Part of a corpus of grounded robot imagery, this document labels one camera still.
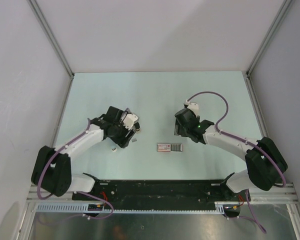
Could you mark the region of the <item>red staple box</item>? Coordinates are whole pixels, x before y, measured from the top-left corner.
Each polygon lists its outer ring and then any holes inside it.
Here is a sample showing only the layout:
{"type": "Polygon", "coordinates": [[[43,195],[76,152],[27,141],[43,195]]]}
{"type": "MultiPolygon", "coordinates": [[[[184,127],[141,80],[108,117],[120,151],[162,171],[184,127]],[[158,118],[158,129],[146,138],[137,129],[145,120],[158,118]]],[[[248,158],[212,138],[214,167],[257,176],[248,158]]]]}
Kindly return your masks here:
{"type": "Polygon", "coordinates": [[[158,143],[156,145],[157,152],[183,152],[181,143],[158,143]]]}

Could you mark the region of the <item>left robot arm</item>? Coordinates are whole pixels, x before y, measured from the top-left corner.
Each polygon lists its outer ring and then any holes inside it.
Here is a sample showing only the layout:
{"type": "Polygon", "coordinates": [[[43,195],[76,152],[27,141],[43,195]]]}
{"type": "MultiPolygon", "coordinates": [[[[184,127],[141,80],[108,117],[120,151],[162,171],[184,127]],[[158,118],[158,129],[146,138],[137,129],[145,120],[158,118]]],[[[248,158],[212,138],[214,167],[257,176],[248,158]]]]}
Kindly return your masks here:
{"type": "Polygon", "coordinates": [[[86,128],[68,142],[54,147],[45,145],[38,151],[31,182],[36,185],[40,200],[61,197],[66,192],[83,192],[88,199],[97,199],[101,193],[96,184],[98,179],[88,173],[73,173],[73,162],[106,139],[124,149],[141,128],[135,113],[113,106],[100,117],[87,121],[86,128]]]}

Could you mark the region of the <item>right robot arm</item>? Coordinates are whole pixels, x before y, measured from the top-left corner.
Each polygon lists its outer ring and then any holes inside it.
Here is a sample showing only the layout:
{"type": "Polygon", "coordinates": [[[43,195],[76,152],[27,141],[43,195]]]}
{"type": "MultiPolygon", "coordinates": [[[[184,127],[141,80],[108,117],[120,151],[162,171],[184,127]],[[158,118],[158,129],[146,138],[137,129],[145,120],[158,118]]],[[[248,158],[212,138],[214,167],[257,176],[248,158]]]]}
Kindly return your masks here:
{"type": "Polygon", "coordinates": [[[284,172],[288,165],[272,139],[263,137],[257,140],[225,132],[209,120],[200,120],[187,107],[174,116],[175,135],[218,147],[245,162],[245,170],[231,173],[221,182],[220,194],[225,200],[232,201],[241,191],[253,188],[269,191],[272,187],[286,186],[284,172]]]}

